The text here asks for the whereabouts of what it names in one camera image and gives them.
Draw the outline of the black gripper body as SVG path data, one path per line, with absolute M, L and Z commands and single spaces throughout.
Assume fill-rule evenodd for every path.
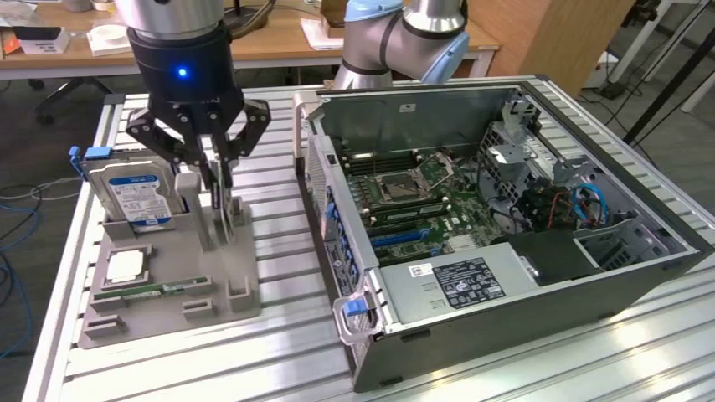
M 183 135 L 226 132 L 245 107 L 245 95 L 225 24 L 191 39 L 151 38 L 134 28 L 127 33 L 155 119 Z

